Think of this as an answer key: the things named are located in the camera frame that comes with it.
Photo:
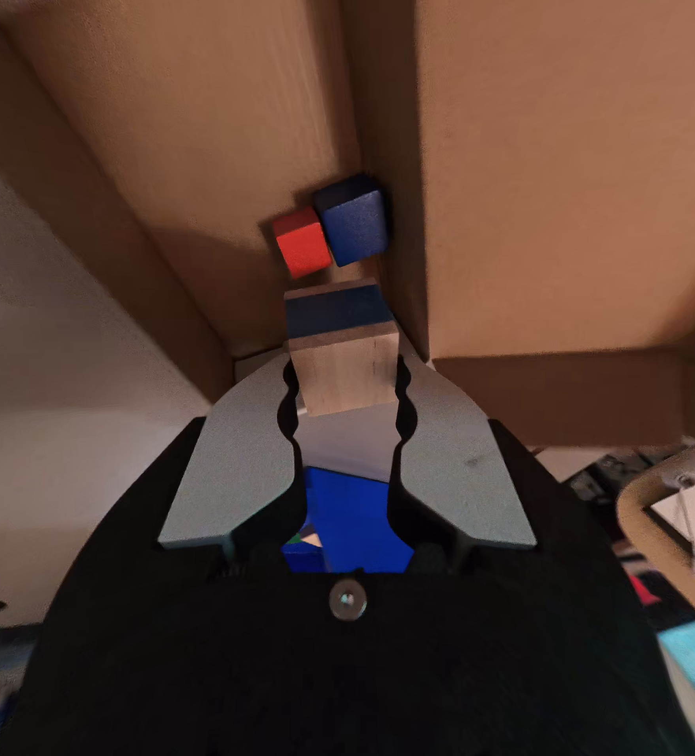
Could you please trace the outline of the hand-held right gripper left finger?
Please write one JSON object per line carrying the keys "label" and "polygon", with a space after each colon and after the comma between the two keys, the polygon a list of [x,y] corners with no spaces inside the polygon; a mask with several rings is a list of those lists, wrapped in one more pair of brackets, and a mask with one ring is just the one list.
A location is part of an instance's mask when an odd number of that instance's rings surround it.
{"label": "hand-held right gripper left finger", "polygon": [[297,429],[297,377],[275,357],[210,410],[158,536],[167,549],[281,546],[307,515]]}

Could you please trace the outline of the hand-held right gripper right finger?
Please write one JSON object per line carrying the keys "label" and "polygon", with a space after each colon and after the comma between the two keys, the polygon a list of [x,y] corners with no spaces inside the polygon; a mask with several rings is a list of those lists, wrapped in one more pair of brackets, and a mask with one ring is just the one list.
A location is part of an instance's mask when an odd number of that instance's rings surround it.
{"label": "hand-held right gripper right finger", "polygon": [[537,544],[487,415],[415,353],[398,359],[388,522],[416,549]]}

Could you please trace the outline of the blue plastic bin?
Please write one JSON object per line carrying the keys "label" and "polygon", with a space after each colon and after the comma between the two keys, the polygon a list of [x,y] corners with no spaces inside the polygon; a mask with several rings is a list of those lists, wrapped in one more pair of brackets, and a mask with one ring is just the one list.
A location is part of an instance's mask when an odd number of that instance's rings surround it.
{"label": "blue plastic bin", "polygon": [[388,523],[388,483],[315,467],[304,474],[305,525],[282,547],[293,573],[406,570],[413,550]]}

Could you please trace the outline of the wooden cube with blue face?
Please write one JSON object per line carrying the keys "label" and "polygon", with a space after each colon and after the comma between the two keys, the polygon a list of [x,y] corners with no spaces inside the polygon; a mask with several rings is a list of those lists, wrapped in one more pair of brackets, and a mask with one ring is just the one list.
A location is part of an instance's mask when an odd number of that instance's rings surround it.
{"label": "wooden cube with blue face", "polygon": [[400,335],[374,279],[287,291],[284,305],[288,351],[309,415],[395,400]]}

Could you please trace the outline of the red cube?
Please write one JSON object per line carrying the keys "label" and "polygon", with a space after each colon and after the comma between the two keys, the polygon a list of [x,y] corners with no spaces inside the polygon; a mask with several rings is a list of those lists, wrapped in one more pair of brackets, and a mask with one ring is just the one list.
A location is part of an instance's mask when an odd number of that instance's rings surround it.
{"label": "red cube", "polygon": [[304,278],[332,265],[322,224],[312,206],[275,218],[271,228],[293,279]]}

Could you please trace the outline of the white cardboard mailer box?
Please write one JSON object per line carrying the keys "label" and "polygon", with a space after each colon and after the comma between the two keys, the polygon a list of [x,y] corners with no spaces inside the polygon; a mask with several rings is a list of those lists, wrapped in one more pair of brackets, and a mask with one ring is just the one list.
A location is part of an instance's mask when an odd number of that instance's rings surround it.
{"label": "white cardboard mailer box", "polygon": [[210,400],[359,172],[348,271],[522,442],[695,438],[695,2],[0,2],[2,177]]}

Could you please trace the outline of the instruction sheet on stand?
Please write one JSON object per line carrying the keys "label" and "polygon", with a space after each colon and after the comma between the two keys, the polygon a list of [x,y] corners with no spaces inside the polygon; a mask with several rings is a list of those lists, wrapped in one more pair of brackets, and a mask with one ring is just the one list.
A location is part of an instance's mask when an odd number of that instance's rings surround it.
{"label": "instruction sheet on stand", "polygon": [[646,510],[667,497],[664,481],[675,472],[695,472],[695,446],[645,470],[617,500],[617,516],[630,543],[695,609],[695,573],[683,547],[648,516]]}

